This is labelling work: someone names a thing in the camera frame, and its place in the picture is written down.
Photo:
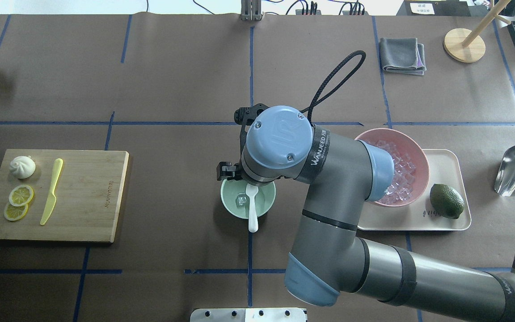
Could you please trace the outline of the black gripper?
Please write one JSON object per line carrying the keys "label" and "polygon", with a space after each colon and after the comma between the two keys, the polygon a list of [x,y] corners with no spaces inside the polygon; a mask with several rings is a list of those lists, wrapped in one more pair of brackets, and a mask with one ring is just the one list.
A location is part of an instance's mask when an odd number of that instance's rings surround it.
{"label": "black gripper", "polygon": [[269,106],[258,103],[253,106],[242,106],[234,112],[235,123],[241,126],[239,137],[241,159],[239,163],[233,165],[231,162],[222,161],[216,168],[216,179],[218,181],[246,181],[246,182],[265,182],[266,178],[255,174],[244,160],[244,150],[248,134],[247,127],[251,127],[256,118]]}

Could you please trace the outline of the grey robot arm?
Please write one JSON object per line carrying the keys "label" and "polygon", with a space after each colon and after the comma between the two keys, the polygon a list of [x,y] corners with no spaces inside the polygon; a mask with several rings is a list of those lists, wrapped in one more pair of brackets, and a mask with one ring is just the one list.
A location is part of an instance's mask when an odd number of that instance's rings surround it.
{"label": "grey robot arm", "polygon": [[475,322],[515,322],[515,258],[511,271],[493,274],[366,240],[367,203],[380,203],[394,181],[384,149],[313,124],[290,106],[257,104],[234,114],[241,126],[241,159],[221,162],[219,181],[251,190],[288,178],[308,185],[289,253],[285,286],[300,301],[332,306],[342,292],[391,306]]}

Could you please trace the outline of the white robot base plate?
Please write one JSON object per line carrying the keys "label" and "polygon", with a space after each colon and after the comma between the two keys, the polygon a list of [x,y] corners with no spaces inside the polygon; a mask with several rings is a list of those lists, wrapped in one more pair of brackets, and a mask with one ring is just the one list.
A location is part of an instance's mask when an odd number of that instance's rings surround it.
{"label": "white robot base plate", "polygon": [[306,309],[282,308],[204,308],[195,309],[190,322],[307,322]]}

